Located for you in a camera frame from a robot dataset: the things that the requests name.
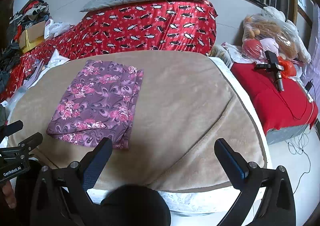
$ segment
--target folded purple floral cloth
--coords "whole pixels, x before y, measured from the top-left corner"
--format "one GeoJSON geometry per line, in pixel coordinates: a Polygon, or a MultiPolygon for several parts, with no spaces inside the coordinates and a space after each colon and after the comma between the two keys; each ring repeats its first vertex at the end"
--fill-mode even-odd
{"type": "Polygon", "coordinates": [[[128,149],[142,79],[143,70],[133,66],[88,60],[63,94],[47,134],[86,147],[107,137],[114,149],[128,149]]]}

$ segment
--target cardboard box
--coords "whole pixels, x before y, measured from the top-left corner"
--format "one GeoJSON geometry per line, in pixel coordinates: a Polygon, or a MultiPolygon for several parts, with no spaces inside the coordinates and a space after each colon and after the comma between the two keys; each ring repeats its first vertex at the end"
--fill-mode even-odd
{"type": "Polygon", "coordinates": [[[24,30],[19,40],[22,53],[26,53],[44,41],[45,22],[37,23],[24,30]]]}

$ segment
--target brown fleece blanket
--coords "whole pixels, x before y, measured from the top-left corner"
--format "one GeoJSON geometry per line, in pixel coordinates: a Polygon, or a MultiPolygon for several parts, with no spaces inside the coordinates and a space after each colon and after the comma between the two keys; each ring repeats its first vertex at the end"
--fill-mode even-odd
{"type": "Polygon", "coordinates": [[[114,150],[95,185],[112,190],[134,183],[152,189],[200,192],[229,186],[213,145],[224,138],[247,161],[265,167],[261,138],[241,100],[206,56],[177,51],[136,51],[99,55],[49,70],[17,103],[10,122],[22,131],[8,145],[40,132],[33,153],[52,168],[79,161],[91,148],[53,139],[45,131],[55,109],[88,59],[144,69],[129,150],[114,150]]]}

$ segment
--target red blanket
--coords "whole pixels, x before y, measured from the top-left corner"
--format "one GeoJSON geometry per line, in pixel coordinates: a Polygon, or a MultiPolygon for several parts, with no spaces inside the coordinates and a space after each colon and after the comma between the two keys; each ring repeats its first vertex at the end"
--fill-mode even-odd
{"type": "Polygon", "coordinates": [[[273,84],[273,74],[256,71],[254,66],[254,63],[234,63],[231,72],[250,96],[264,133],[307,123],[312,126],[318,107],[315,102],[307,101],[302,88],[291,79],[283,79],[284,91],[278,92],[273,84]]]}
{"type": "Polygon", "coordinates": [[[23,55],[1,100],[10,98],[22,85],[35,59],[47,63],[55,49],[71,60],[151,49],[206,54],[216,39],[216,16],[206,0],[142,2],[89,12],[69,32],[23,55]]]}

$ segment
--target human hand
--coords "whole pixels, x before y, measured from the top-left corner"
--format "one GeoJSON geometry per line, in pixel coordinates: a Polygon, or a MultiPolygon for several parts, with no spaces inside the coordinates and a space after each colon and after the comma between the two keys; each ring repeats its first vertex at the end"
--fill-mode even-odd
{"type": "Polygon", "coordinates": [[[9,208],[14,209],[17,206],[17,200],[14,196],[14,192],[10,181],[7,181],[4,186],[2,186],[2,192],[4,194],[4,199],[7,202],[9,208]]]}

